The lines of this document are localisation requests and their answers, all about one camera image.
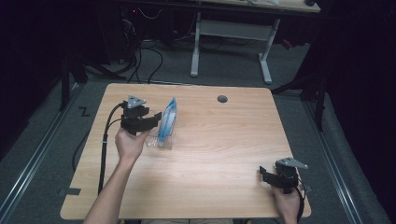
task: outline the gray carpet floor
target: gray carpet floor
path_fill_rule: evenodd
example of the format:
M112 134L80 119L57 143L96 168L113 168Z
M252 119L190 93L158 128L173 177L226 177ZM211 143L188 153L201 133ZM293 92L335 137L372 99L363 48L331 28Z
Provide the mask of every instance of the gray carpet floor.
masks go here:
M262 71L256 54L230 52L229 47L221 46L216 50L202 50L198 77L190 77L190 42L179 42L172 48L160 43L145 42L163 55L163 65L152 78L152 83L176 82L193 85L263 87L274 89L292 81L304 58L309 45L284 49L273 45L268 58L273 83L263 83ZM216 45L207 44L207 48ZM142 49L142 64L138 71L142 82L160 63L160 56L153 51ZM122 65L116 63L109 69L117 70ZM64 191L68 189L73 177L73 154L84 147L84 135L93 123L95 113L108 83L120 82L103 76L89 75L86 85L80 86L81 92L65 114L59 130L49 143L49 150L40 163L33 179L12 210L8 223L81 223L78 220L64 220L60 211L64 202ZM349 223L346 210L340 200L337 188L326 166L322 144L312 119L298 96L299 91L286 91L274 95L276 107L285 128L294 158L309 165L309 170L301 170L304 183L311 189L307 197L312 207L312 215L303 218L301 223ZM58 84L48 95L46 101L29 120L19 140L0 162L0 201L3 202L12 190L24 167L40 144L46 130L55 119L61 104L61 85ZM370 184L356 162L349 145L332 110L329 97L326 98L323 115L323 134L334 155L346 185L350 190L363 223L390 223L381 205L377 202ZM89 116L82 115L82 107L87 108ZM254 219L255 224L276 223L270 218Z

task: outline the desk leg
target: desk leg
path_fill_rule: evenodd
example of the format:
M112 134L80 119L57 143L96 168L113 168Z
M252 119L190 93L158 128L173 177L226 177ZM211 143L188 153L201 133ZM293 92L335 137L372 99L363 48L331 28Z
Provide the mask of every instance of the desk leg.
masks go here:
M197 22L195 25L195 45L194 52L192 53L191 62L191 76L198 77L198 66L199 66L199 37L201 33L201 13L197 12Z
M271 29L270 36L267 41L267 46L265 48L264 53L259 54L259 59L260 59L260 65L262 66L262 75L264 76L264 82L266 84L271 84L272 79L271 79L271 74L268 69L268 64L267 64L267 57L268 53L270 52L271 46L274 42L274 38L276 35L277 27L279 26L280 19L275 20L274 25Z

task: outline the table top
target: table top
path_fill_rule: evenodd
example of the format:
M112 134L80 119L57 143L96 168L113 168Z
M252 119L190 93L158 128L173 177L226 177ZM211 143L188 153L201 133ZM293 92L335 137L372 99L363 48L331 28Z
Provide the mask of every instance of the table top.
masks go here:
M219 4L230 4L230 5L238 5L238 6L248 6L247 0L201 0L202 2L209 3L219 3ZM309 7L304 0L279 0L279 4L276 5L272 2L266 0L252 0L253 6L249 7L267 7L272 9L282 9L282 10L290 10L290 11L299 11L299 12L320 12L320 7L318 4L314 4L312 7Z
M83 219L97 197L102 137L112 108L128 95L164 111L177 100L172 149L147 147L132 170L120 218L278 217L262 182L275 161L292 156L271 92L264 88L110 84L82 152L61 216ZM228 98L218 101L219 95ZM118 119L121 109L113 119ZM105 183L117 162L115 123L108 133ZM303 217L311 214L305 202Z

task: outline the silver metal track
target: silver metal track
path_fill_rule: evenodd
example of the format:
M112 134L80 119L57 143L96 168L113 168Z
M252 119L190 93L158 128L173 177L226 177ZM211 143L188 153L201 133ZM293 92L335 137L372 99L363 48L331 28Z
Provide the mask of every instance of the silver metal track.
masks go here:
M51 123L46 133L44 134L44 137L42 138L40 144L36 148L32 158L29 160L29 162L21 172L16 183L14 184L14 187L9 192L7 198L3 201L0 207L1 224L7 223L7 221L11 217L13 210L17 206L23 193L26 191L27 187L29 186L30 182L35 176L35 172L37 171L41 162L44 160L45 156L47 155L47 152L50 149L49 145L52 140L52 137L56 134L57 130L59 129L59 126L64 120L64 116L67 114L70 108L70 105L81 93L81 90L82 90L82 86L79 86L78 84L75 84L73 86L71 91L70 102L68 103L64 111L58 112L54 121Z
M344 178L339 171L335 159L332 155L332 151L327 143L326 137L323 132L318 129L317 124L315 123L315 109L314 107L307 102L302 102L304 110L306 114L310 117L310 123L312 127L315 129L315 133L318 136L318 140L321 143L322 154L326 163L326 166L329 170L329 174L332 178L332 182L334 183L335 189L337 190L338 196L344 209L346 211L346 215L349 219L349 223L363 223L361 220L361 216L359 215L358 209L356 208L352 196L350 194L349 188L347 187Z

